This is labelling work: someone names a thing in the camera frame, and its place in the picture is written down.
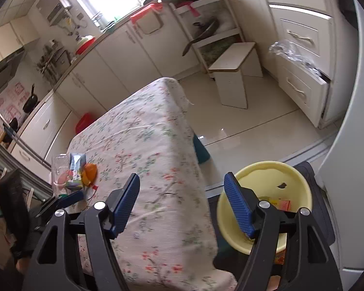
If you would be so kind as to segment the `orange peel piece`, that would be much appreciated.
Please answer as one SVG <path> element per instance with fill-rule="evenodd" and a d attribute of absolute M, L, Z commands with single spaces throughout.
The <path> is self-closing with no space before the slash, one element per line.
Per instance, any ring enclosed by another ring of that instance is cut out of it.
<path fill-rule="evenodd" d="M 98 174 L 97 165 L 93 163 L 86 163 L 81 170 L 81 181 L 84 186 L 91 186 L 96 180 Z"/>

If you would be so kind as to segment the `white drawer cabinet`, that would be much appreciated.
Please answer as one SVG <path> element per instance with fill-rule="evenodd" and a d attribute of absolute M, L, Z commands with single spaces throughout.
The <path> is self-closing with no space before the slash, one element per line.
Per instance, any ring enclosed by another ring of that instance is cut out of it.
<path fill-rule="evenodd" d="M 346 112 L 355 83 L 357 31 L 339 0 L 268 0 L 279 41 L 299 55 L 277 56 L 279 85 L 317 128 Z"/>

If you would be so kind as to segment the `white wooden stool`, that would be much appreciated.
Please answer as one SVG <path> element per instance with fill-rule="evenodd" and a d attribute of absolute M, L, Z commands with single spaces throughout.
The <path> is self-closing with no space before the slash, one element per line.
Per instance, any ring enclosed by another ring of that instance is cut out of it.
<path fill-rule="evenodd" d="M 209 68 L 222 105 L 247 109 L 245 79 L 262 78 L 254 42 L 234 43 Z"/>

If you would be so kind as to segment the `floral tablecloth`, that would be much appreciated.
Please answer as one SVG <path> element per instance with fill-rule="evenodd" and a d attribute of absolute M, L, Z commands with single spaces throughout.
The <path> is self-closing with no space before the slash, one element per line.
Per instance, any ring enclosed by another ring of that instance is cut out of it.
<path fill-rule="evenodd" d="M 205 185 L 185 117 L 189 107 L 173 78 L 160 78 L 113 107 L 69 144 L 98 169 L 82 211 L 139 176 L 140 192 L 125 230 L 112 241 L 131 290 L 233 290 L 214 267 L 217 240 Z"/>

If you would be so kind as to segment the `white water heater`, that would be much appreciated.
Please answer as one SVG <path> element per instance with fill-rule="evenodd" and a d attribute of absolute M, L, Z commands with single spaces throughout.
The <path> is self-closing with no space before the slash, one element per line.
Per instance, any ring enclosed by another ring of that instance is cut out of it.
<path fill-rule="evenodd" d="M 71 8 L 69 0 L 39 0 L 36 8 L 50 26 L 57 25 Z"/>

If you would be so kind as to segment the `clear plastic bag in drawer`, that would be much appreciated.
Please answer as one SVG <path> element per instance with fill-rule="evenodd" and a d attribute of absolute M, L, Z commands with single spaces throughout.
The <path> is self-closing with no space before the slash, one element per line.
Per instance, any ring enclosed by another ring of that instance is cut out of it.
<path fill-rule="evenodd" d="M 269 46 L 268 52 L 277 55 L 279 57 L 285 58 L 297 65 L 302 66 L 307 71 L 311 72 L 313 75 L 322 78 L 325 81 L 331 81 L 331 79 L 326 76 L 317 66 L 314 64 L 312 60 L 306 58 L 302 55 L 297 47 L 293 45 L 290 41 L 281 40 L 276 41 L 272 45 Z"/>

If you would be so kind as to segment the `dish drying rack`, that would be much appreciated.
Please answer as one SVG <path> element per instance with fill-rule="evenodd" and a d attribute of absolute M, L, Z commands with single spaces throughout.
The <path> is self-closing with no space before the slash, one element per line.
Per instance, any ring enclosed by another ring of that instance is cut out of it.
<path fill-rule="evenodd" d="M 51 84 L 56 84 L 71 66 L 71 58 L 67 49 L 60 43 L 44 46 L 44 55 L 37 63 L 38 71 Z"/>

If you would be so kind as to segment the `range hood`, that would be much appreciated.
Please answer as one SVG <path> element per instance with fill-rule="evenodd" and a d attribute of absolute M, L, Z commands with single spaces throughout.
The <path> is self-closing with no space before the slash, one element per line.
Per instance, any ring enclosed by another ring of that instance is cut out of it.
<path fill-rule="evenodd" d="M 24 53 L 25 49 L 21 47 L 0 61 L 0 89 L 15 76 Z"/>

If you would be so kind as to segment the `black frying pan on stove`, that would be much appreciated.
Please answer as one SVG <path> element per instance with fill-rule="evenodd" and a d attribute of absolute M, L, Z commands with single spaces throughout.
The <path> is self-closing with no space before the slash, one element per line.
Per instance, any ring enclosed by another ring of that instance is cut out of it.
<path fill-rule="evenodd" d="M 30 114 L 35 107 L 38 105 L 38 97 L 35 94 L 35 84 L 31 86 L 31 94 L 30 97 L 26 100 L 25 104 L 23 105 L 23 112 L 26 114 Z"/>

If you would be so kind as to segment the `red cloth on cabinet door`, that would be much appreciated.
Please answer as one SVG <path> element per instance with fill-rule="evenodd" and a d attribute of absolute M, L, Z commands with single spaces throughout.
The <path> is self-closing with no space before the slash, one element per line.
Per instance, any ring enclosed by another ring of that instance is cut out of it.
<path fill-rule="evenodd" d="M 163 9 L 162 3 L 149 3 L 140 11 L 137 11 L 134 15 L 130 16 L 130 21 L 132 24 L 136 24 L 142 17 L 147 15 L 149 12 L 154 12 L 159 14 Z"/>

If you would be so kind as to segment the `white refrigerator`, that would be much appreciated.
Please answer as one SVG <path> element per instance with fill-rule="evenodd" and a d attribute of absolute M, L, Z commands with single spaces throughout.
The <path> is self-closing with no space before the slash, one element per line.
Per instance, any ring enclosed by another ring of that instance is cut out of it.
<path fill-rule="evenodd" d="M 344 290 L 364 290 L 364 7 L 354 0 L 359 52 L 350 104 L 319 169 L 333 212 Z"/>

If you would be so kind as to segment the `yellow trash bucket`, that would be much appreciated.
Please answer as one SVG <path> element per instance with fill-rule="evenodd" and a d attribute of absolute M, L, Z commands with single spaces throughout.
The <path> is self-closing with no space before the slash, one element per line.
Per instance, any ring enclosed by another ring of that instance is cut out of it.
<path fill-rule="evenodd" d="M 234 174 L 242 187 L 254 191 L 262 210 L 276 208 L 283 212 L 296 213 L 299 209 L 312 209 L 312 194 L 305 177 L 295 168 L 276 161 L 264 161 L 250 164 Z M 253 212 L 254 226 L 258 228 L 257 213 Z M 250 254 L 254 238 L 248 238 L 239 228 L 230 203 L 223 192 L 217 203 L 217 224 L 220 232 L 237 251 Z"/>

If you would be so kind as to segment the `red lined trash bin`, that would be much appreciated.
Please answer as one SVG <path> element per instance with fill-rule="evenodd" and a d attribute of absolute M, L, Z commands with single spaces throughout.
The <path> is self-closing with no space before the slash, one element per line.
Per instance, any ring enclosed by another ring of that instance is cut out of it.
<path fill-rule="evenodd" d="M 96 118 L 94 117 L 93 114 L 91 113 L 84 114 L 75 126 L 75 133 L 79 134 L 80 132 L 88 128 L 92 123 L 94 123 L 95 120 Z"/>

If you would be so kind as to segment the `white base cabinets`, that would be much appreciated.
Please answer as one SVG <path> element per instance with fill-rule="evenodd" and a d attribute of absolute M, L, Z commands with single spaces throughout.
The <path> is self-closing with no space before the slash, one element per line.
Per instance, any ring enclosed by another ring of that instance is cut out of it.
<path fill-rule="evenodd" d="M 67 150 L 84 114 L 99 118 L 158 78 L 180 80 L 202 68 L 194 52 L 182 56 L 188 39 L 169 4 L 136 24 L 131 15 L 79 56 L 19 129 L 21 139 L 49 164 L 54 155 Z M 30 171 L 48 178 L 50 171 L 18 144 L 12 144 L 10 151 Z"/>

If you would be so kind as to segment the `blue green milk carton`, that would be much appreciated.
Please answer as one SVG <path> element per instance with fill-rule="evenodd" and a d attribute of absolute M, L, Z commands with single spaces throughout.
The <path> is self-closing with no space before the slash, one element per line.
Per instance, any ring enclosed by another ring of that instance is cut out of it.
<path fill-rule="evenodd" d="M 69 186 L 78 186 L 82 184 L 81 174 L 86 164 L 85 154 L 71 153 L 69 161 Z"/>

